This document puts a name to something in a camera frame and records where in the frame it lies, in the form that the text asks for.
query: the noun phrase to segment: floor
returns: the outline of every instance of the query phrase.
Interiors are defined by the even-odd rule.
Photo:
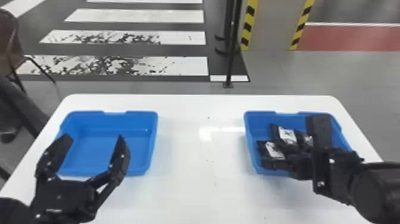
[[[224,26],[223,1],[31,1],[42,3],[19,16],[21,43],[57,80],[215,82],[227,73],[214,38]],[[31,62],[17,72],[42,79]],[[248,81],[240,55],[234,75]]]

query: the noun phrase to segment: gray floor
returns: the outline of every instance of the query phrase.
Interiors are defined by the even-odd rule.
[[[333,95],[385,160],[400,161],[400,52],[247,52],[243,56],[252,82],[235,83],[234,89],[223,89],[220,83],[182,82],[24,84],[48,114],[73,93]],[[32,141],[23,131],[12,144],[0,145],[0,165],[13,170]]]

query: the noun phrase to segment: empty blue tray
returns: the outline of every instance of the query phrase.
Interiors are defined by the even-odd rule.
[[[157,133],[156,112],[105,113],[77,111],[63,121],[57,137],[69,134],[74,142],[59,174],[94,176],[107,170],[119,135],[130,150],[127,176],[144,175],[149,169]]]
[[[322,113],[281,114],[273,111],[249,111],[245,113],[246,138],[251,155],[252,164],[258,174],[287,176],[288,172],[277,170],[267,170],[261,166],[261,157],[257,150],[257,141],[270,141],[271,124],[276,124],[285,129],[296,129],[301,132],[307,132],[305,127],[305,118],[310,115]],[[330,115],[332,122],[332,141],[333,146],[343,150],[352,151],[345,137],[342,134],[342,128],[336,119]]]

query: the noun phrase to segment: white line on floor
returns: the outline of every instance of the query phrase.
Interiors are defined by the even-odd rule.
[[[400,23],[316,23],[307,22],[306,26],[367,26],[367,27],[400,27]]]
[[[33,58],[53,75],[131,75],[131,76],[208,76],[207,57],[122,57],[93,55],[34,55]],[[18,74],[39,75],[29,61]]]
[[[40,43],[205,45],[204,31],[52,30]]]
[[[212,82],[225,82],[226,76],[223,75],[210,75],[210,81]],[[234,75],[232,76],[232,82],[248,82],[249,77],[244,75]]]
[[[44,1],[45,0],[13,0],[3,5],[1,8],[11,12],[15,17],[19,17]]]
[[[201,4],[203,0],[87,0],[87,2]]]
[[[65,21],[95,23],[204,23],[202,10],[114,10],[79,8]]]

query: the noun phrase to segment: hazard stripe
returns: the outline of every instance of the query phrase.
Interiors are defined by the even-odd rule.
[[[314,5],[315,0],[306,0],[304,4],[304,9],[303,12],[300,16],[299,22],[297,23],[297,28],[295,31],[295,34],[293,35],[292,42],[290,43],[289,50],[296,50],[300,38],[303,35],[304,27],[306,25],[306,22],[308,20],[308,17],[310,16],[311,9]]]
[[[245,24],[243,25],[242,41],[240,48],[242,51],[249,49],[252,32],[254,30],[255,16],[257,13],[258,0],[249,0],[246,9]]]

